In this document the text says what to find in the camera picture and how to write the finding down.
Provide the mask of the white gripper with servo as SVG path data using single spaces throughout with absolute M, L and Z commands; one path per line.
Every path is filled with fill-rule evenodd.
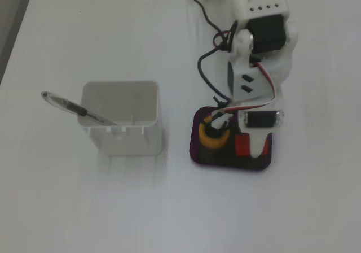
M 244 111 L 239 116 L 239 125 L 249 129 L 250 155 L 253 158 L 259 157 L 267 137 L 272 131 L 271 128 L 280 126 L 283 122 L 284 111 Z

